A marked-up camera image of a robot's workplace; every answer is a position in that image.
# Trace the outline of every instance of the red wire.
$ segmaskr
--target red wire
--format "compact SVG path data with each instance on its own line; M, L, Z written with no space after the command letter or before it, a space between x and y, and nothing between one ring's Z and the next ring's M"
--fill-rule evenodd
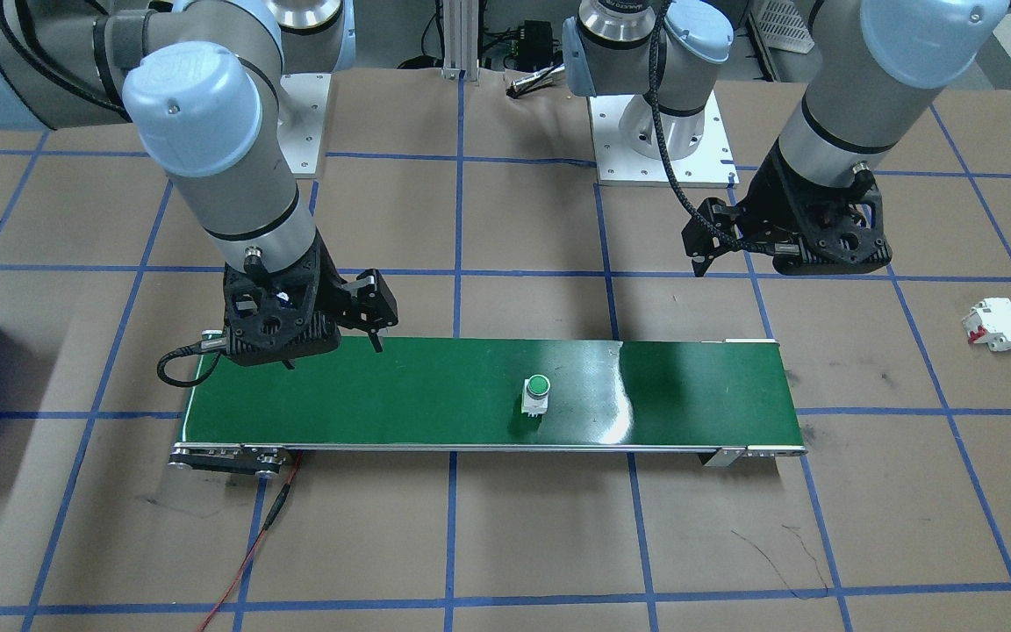
M291 465L291 473L288 474L288 479L284 481L285 485L291 484L294 480L294 476L298 473L298 464L302 463L302 455L296 455L296 462ZM209 614L205 616L205 619L201 620L201 625L197 625L197 632L205 632L205 628L209 627L209 622L213 620L217 612L220 612L221 607L224 605L224 601L228 600L228 596L232 596L233 591L236 591L237 584L241 582L241 576L244 575L244 570L249 567L249 563L252 562L252 557L256 555L256 549L260 548L260 543L263 542L264 537L268 535L267 529L260 529L260 533L256 536L256 540L253 541L252 547L249 547L249 553L244 557L244 561L241 562L241 568L237 569L237 575L233 578L233 583L229 583L228 591L224 591L223 596L216 605L213 605L213 609L209 611Z

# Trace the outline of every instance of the green push button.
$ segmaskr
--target green push button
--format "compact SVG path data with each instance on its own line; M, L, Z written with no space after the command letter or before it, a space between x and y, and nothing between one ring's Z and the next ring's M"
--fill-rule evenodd
M529 394L532 396L548 395L550 387L549 378L542 376L541 373L529 378Z

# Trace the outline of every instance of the floor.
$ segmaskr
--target floor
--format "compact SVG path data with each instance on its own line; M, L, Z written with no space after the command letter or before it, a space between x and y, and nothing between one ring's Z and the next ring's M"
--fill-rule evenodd
M1011 629L1011 93L946 92L883 165L891 268L694 279L661 189L595 185L586 104L336 77L317 224L392 336L773 336L810 455L320 455L211 629ZM741 184L801 84L718 87ZM697 201L705 191L691 191ZM158 356L219 257L128 127L0 133L0 629L193 629L277 484L165 467Z

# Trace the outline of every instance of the grid line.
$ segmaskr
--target grid line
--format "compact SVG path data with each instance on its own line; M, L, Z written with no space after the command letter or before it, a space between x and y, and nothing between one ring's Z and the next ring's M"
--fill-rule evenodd
M3 235L3 229L5 224L10 220L10 216L13 213L13 209L17 205L17 199L21 197L21 191L25 188L25 183L29 181L29 176L33 173L33 167L36 165L36 160L41 156L41 148L44 147L44 142L50 139L50 132L45 131L41 133L40 139L36 140L36 147L30 152L30 157L28 163L25 164L25 169L21 172L21 177L17 179L17 186L13 190L10 200L7 202L7 207L3 209L3 215L0 216L0 236Z
M0 263L0 272L177 272L221 273L223 265L128 265L128 264L77 264L77 263ZM342 268L343 275L356 275L363 268ZM605 269L445 269L445 268L393 268L385 269L389 276L606 276ZM612 269L613 277L627 279L696 279L692 271L673 269ZM709 272L709 279L749 279L750 272ZM776 281L874 281L890 283L888 276L858 275L805 275L783 276L771 272L755 272L755 279ZM924 283L1011 283L1011 276L937 276L896 275L899 281Z
M958 164L961 165L962 171L967 172L967 177L968 180L970 180L970 185L971 187L975 188L975 193L976 195L978 195L978 201L979 203L982 204L982 208L986 210L986 216L988 217L988 220L990 220L990 223L994 225L994 231L996 232L998 239L1001 240L1001 245L1003 245L1004 249L1008 253L1008 260L1011 261L1011 245L1008 244L1008 240L1004 236L1004 231L1001 230L1001 225L998 223L998 220L996 220L996 216L994 215L994 209L990 208L990 204L988 204L986 196L983 195L982 188L979 187L978 185L978 179L976 179L976 177L971 175L970 167L967 164L967 159L963 159L963 157L961 156L961 152L959 152L958 150L958 144L955 143L954 138L950 136L950 130L947 129L946 124L942 121L942 116L939 115L938 108L935 108L933 103L931 103L930 105L930 111L932 115L934 115L934 119L935 121L937 121L939 128L942 130L942 134L946 137L946 142L949 143L950 150L952 150L954 152L954 156L957 157Z
M466 71L458 71L455 89L458 105L455 136L455 288L452 305L452 337L462 332L462 161L464 161L466 129ZM445 608L442 632L455 628L455 537L458 528L458 452L447 456L447 539L444 559Z
M143 256L140 260L141 267L146 267L146 263L151 259L151 252L154 249L154 243L156 243L158 237L158 229L162 227L163 217L166 215L166 205L170 203L171 192L174 189L174 184L168 180L166 181L165 188L162 193L162 200L158 203L158 211L156 213L156 219L151 227L151 234L148 236L148 241L143 248ZM104 363L103 372L100 375L100 383L96 387L96 395L92 399L92 410L89 413L88 421L85 422L84 432L81 435L80 444L77 445L77 455L73 459L72 468L69 471L69 480L65 483L65 491L62 495L61 507L57 510L57 519L54 520L53 530L50 535L49 544L45 545L44 556L41 559L41 565L36 573L36 580L33 582L33 591L30 594L29 605L27 611L25 611L25 617L23 619L23 624L21 624L21 632L29 632L29 629L33 624L33 616L36 615L36 609L38 609L38 604L41 601L41 593L44 592L44 581L49 578L50 569L53 565L54 555L57 554L57 544L61 540L61 532L64 529L65 520L69 515L69 507L72 504L73 492L77 490L77 477L80 476L81 467L84 465L84 455L87 452L89 440L92 437L92 430L96 427L96 414L100 412L100 402L103 400L104 391L108 388L108 380L111 377L111 371L116 365L116 356L119 355L120 344L123 343L124 332L127 331L127 322L131 317L131 310L135 307L135 299L137 293L140 293L140 287L143 284L143 277L146 272L143 269L136 272L135 280L131 283L131 289L127 295L127 302L123 305L123 314L119 319L119 327L116 328L116 335L111 341L111 349L108 352L108 359Z
M578 167L593 167L593 162L590 161L579 161L575 159L509 159L508 157L463 157L462 156L462 81L458 83L458 91L460 91L460 142L458 142L458 155L456 157L434 157L434 156L411 156L411 155L357 155L356 153L336 153L330 152L330 157L362 157L363 159L394 159L394 160L442 160L442 161L455 161L458 173L457 179L457 189L456 189L456 265L454 269L399 269L398 271L390 271L393 275L439 275L439 276L455 276L456 283L456 296L455 296L455 336L458 336L458 313L461 310L461 276L603 276L608 284L608 298L609 307L611 311L611 320L613 320L613 337L618 339L618 329L615 313L615 301L614 301L614 285L613 277L628 276L628 277L651 277L651 276L686 276L692 277L692 272L634 272L634 271L613 271L610 269L609 260L607 260L607 248L606 248L606 227L603 222L602 216L602 198L601 192L599 192L598 184L595 185L595 196L596 196L596 211L599 213L599 220L601 220L601 232L602 232L602 243L603 243L603 254L605 255L605 269L603 272L594 271L495 271L494 269L462 269L461 264L461 248L462 248L462 162L502 162L502 163L521 163L521 164L574 164ZM959 162L962 165L962 172L912 172L912 171L878 171L879 175L887 176L941 176L941 177L966 177L970 180L975 191L978 192L979 199L983 204L984 209L986 209L988 216L990 216L991 223L994 224L995 231L998 232L998 236L1002 241L1002 244L1008 250L1008 254L1011 257L1011 248L1008 247L1008 242L1003 232L1001 231L998 222L996 222L994 213L992 213L991 208L988 206L986 199L982 195L978 179L1011 179L1011 173L981 173L972 172L968 168L966 161L960 157L957 147L955 147L954 141L952 141L949 132L941 120L941 116L938 115L937 110L935 110L934 105L931 105L931 110L934 112L935 119L937 119L940 127L943 128L943 132L946 133L947 141L950 143L950 147L954 150L954 154L958 157ZM25 177L27 177L28 172L31 171L33 163L40 156L62 156L62 157L146 157L145 153L142 152L87 152L87 151L45 151L43 149L43 144L45 136L42 136L38 142L38 147L33 151L23 151L23 150L0 150L0 155L5 156L31 156L29 167L27 172L23 173L23 180L17 185L15 192L15 199L12 203L16 201L16 197L20 196L21 190L25 183ZM737 169L742 171L754 171L755 167L748 167L747 165L737 165ZM314 200L316 199L317 183L312 185L311 191L311 209L313 209ZM164 193L168 196L170 193L170 185L168 184L168 190ZM729 189L729 195L733 197L733 203L735 203L733 192ZM65 496L62 503L62 512L68 512L69 501L72 498L72 491L74 485L76 485L76 477L79 475L80 465L83 461L84 451L87 449L89 435L91 435L91 430L95 427L95 421L97 420L123 420L132 419L132 417L154 417L154 419L176 419L180 416L177 412L115 412L115 413L101 413L97 408L99 408L99 401L102 398L103 389L105 388L105 383L110 376L111 367L116 359L117 349L119 349L119 344L121 342L121 336L123 336L123 330L125 324L129 317L129 311L132 309L133 301L135 301L135 296L137 288L140 288L140 283L142 282L142 276L146 272L220 272L220 267L151 267L151 265L146 264L149 259L150 251L153 248L154 239L157 236L158 224L160 224L162 219L162 213L165 209L164 204L161 204L160 212L158 212L156 227L154 227L148 247L146 247L144 260L141 265L133 267L121 267L121 265L111 265L111 267L72 267L72 265L64 265L64 267L59 267L59 265L12 265L12 264L0 264L0 269L22 269L23 271L28 271L28 269L63 269L63 271L95 271L95 272L136 272L136 280L132 283L132 289L128 296L128 302L124 304L123 319L121 319L120 327L116 330L116 340L113 340L112 349L109 352L108 363L105 365L104 375L101 376L100 388L96 392L96 402L93 404L95 411L90 412L0 412L0 419L13 419L13 417L20 417L20 419L72 419L72 420L88 420L87 427L85 427L85 433L82 436L80 448L77 450L77 459L74 460L73 469L70 475L70 482L67 484L67 490L65 490ZM9 211L4 212L3 219L0 220L0 231L3 229L5 221L9 219ZM755 300L761 308L761 319L763 321L763 327L767 331L767 335L770 335L770 323L766 313L765 304L763 304L761 291L758 287L758 280L765 279L765 277L773 277L774 279L790 279L790 277L777 276L777 275L766 275L766 273L755 273L754 265L750 261L750 256L747 257L748 272L747 273L735 273L730 275L730 273L710 273L709 276L721 276L721 277L749 277L751 283L753 284L753 291L755 293ZM828 280L869 280L869 281L887 281L887 283L893 283L896 292L900 296L901 303L908 318L909 325L916 336L916 342L920 344L920 352L923 355L924 362L928 365L928 369L931 369L931 376L934 379L935 390L937 390L942 408L939 409L884 409L884 408L826 408L826 409L799 409L798 413L800 416L832 416L832 414L857 414L857 416L863 416L863 414L890 414L891 416L945 416L947 418L947 423L950 424L951 431L954 432L954 439L958 442L959 452L961 452L963 461L968 465L968 472L972 477L972 483L975 484L975 490L979 492L979 500L982 503L983 511L987 514L987 519L990 522L991 529L994 530L995 539L998 539L999 547L1001 548L1002 555L1006 559L1006 564L1008 570L1010 570L1011 575L1011 561L1008 559L1008 552L1004 549L1003 537L1000 536L999 530L996 528L995 520L992 517L990 508L988 507L988 501L981 490L978 477L976 477L975 469L973 469L972 462L968 459L968 453L963 444L961 443L960 436L958 435L957 425L955 425L954 418L957 416L1011 416L1011 409L950 409L949 405L944 400L942 394L941 385L937 381L937 376L934 374L934 369L930 365L929 356L927 355L926 347L922 345L921 340L919 340L918 332L915 331L915 321L911 313L909 305L906 303L906 298L902 295L902 290L899 287L901 281L938 281L938 283L1011 283L1011 276L899 276L896 275L895 269L891 267L888 268L887 276L857 276L857 277L841 277L841 276L810 276L807 279L828 279ZM457 473L457 453L450 453L450 475L449 475L449 514L453 514L454 505L454 483L456 481ZM629 469L631 470L631 477L633 477L633 483L635 488L637 488L637 477L635 477L634 471L634 455L631 453L629 455ZM809 463L806 457L802 458L803 471L806 472L808 489L811 492L811 502L814 504L815 509L815 519L818 520L819 528L822 532L823 545L826 547L826 555L830 565L831 575L835 576L835 564L834 557L832 556L832 548L829 543L828 533L825 530L825 524L823 524L823 516L820 513L820 505L818 504L817 490L814 487L814 481L812 481L812 473L810 472ZM264 491L265 485L262 482L261 491ZM256 500L256 507L254 507L254 523L258 519L258 511L260 509L260 503L263 501L263 493ZM641 514L641 499L639 501L639 507L637 508L637 513ZM449 516L449 572L453 573L453 563L454 563L454 523L452 522L453 516ZM641 516L636 516L638 519L636 522L641 524ZM60 536L60 529L64 526L64 516L59 513L59 523L56 523L56 528L54 529L54 535L51 537L50 547L45 556L48 559L43 561L43 573L49 572L49 563L52 563L54 549L57 545L57 538ZM641 532L641 545L643 547L643 552L646 548L646 537L645 529ZM648 567L648 559L646 556L643 557L643 570ZM246 573L245 581L248 581L248 576L250 574ZM794 599L794 594L787 591L741 591L741 592L707 592L707 593L659 593L655 594L653 592L653 585L646 584L646 592L642 594L623 594L623 596L545 596L545 597L525 597L525 596L507 596L507 597L461 597L461 599L454 598L454 576L451 575L449 578L449 596L446 600L373 600L373 601L317 601L317 602L256 602L256 603L241 603L241 604L225 604L222 609L224 612L238 612L241 616L244 612L269 612L269 611L317 611L318 609L446 609L449 615L453 616L454 609L461 608L482 608L482 607L525 607L525 605L553 605L553 604L594 604L594 603L646 603L655 604L656 602L699 602L699 601L734 601L734 600L753 600L753 599ZM841 607L842 617L845 617L846 629L850 629L850 621L848 621L847 610L843 607L845 603L846 596L893 596L894 594L941 594L941 593L996 593L996 592L1011 592L1011 581L1010 582L986 582L986 583L944 583L944 584L909 584L909 585L871 585L871 588L842 588L838 584L839 581L835 581L834 593L837 596L839 605ZM105 604L105 605L49 605L49 607L41 607L39 605L39 585L43 584L43 575L39 575L38 584L35 584L35 594L33 594L31 599L31 604L23 605L23 607L0 607L0 616L25 616L25 621L23 624L23 629L28 629L29 624L33 616L45 616L45 615L103 615L103 613L179 613L179 612L205 612L208 611L211 604ZM240 623L237 620L234 621L234 629L240 629ZM656 629L656 619L653 612L651 612L651 629Z
M888 266L888 272L890 272L892 276L895 276L894 269L892 269L891 265ZM943 415L946 417L947 425L949 425L950 428L950 433L954 436L954 445L958 449L958 456L961 457L961 462L966 465L967 473L970 475L970 482L973 484L973 488L975 488L975 494L978 495L978 503L981 505L982 513L986 517L990 532L994 535L996 547L999 549L1001 560L1008 572L1008 578L1011 580L1011 555L1008 554L1008 548L1004 542L1004 536L1001 535L1001 530L998 528L998 524L996 524L994 511L990 509L990 503L988 503L988 499L986 498L986 491L982 488L978 472L975 471L975 464L970 459L970 453L967 452L967 444L961 439L961 432L958 430L958 424L954 420L954 416L951 416L950 414L950 405L947 403L946 393L942 392L942 383L938 379L938 373L934 371L934 364L931 363L930 355L927 352L927 345L923 342L918 325L915 324L915 315L912 315L908 299L905 295L903 295L903 288L900 287L899 281L896 281L895 278L892 279L892 287L895 288L896 298L900 300L900 305L903 307L903 314L908 320L908 327L911 328L911 335L915 338L915 345L918 345L923 363L927 365L927 372L928 375L930 375L931 384L934 385L934 392L938 395L939 403L942 404Z
M252 524L249 525L249 547L256 545L256 538L260 536L260 519L264 513L264 501L268 496L268 479L261 477L256 485L256 500L252 507ZM244 608L249 603L249 585L252 582L252 570L256 567L256 559L253 559L248 568L244 569L241 575L241 588L237 590L237 616L233 617L233 632L241 632L244 629Z
M988 581L971 583L907 583L880 585L846 585L846 597L875 596L949 596L949 594L1011 593L1011 582ZM706 591L695 593L654 593L657 603L699 603L735 601L794 601L820 599L825 589L763 589L762 591ZM610 596L472 596L457 597L455 609L556 607L556 605L645 604L645 593L621 593ZM323 611L400 611L400 609L444 609L447 600L319 600L265 601L245 604L246 613L254 612L323 612ZM127 603L127 604L53 604L36 609L37 616L103 616L103 615L189 615L205 613L211 603ZM28 607L0 607L0 616L23 616ZM236 613L235 603L221 607L221 612Z
M728 189L728 201L735 204L735 192ZM755 293L755 304L759 308L759 319L762 320L762 333L768 339L774 340L774 329L770 325L770 315L767 312L766 301L762 298L762 290L759 288L759 277L755 274L755 263L751 261L751 255L743 252L747 263L747 273L751 279L751 291ZM810 508L814 511L814 521L821 536L821 546L826 553L826 564L829 567L829 580L832 583L831 591L822 591L817 597L827 596L832 593L837 600L837 608L841 616L841 624L845 627L845 632L853 632L853 617L849 615L848 602L845 601L845 593L841 591L841 575L837 570L837 559L834 557L834 545L829 537L829 529L826 527L825 513L822 512L822 501L818 499L818 485L814 480L814 472L810 471L810 460L806 455L799 456L802 460L802 474L806 479L806 489L810 496Z

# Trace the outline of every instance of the electrical connector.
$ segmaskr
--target electrical connector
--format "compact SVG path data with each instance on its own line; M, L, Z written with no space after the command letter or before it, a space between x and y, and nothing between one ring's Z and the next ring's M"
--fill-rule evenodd
M961 320L971 344L987 344L990 351L1011 349L1011 300L987 298L970 308Z

